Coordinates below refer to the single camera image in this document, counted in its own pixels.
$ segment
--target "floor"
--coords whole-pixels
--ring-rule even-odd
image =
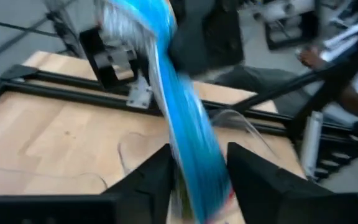
[[[68,11],[78,30],[89,27],[94,21],[93,4],[90,0],[77,0]],[[0,0],[0,22],[29,27],[44,17],[45,7],[41,0]],[[249,37],[244,46],[246,64],[253,67],[281,68],[291,72],[299,72],[304,67],[298,62],[294,49],[280,52],[269,52],[264,41],[264,30],[246,13],[241,14],[243,36]],[[39,30],[53,32],[52,26],[46,22]],[[19,35],[21,31],[0,27],[0,46],[9,39]],[[28,34],[16,44],[0,54],[0,74],[15,63],[21,63],[36,50],[58,52],[64,50],[60,39],[38,34]],[[324,186],[337,192],[358,192],[358,161],[334,175]]]

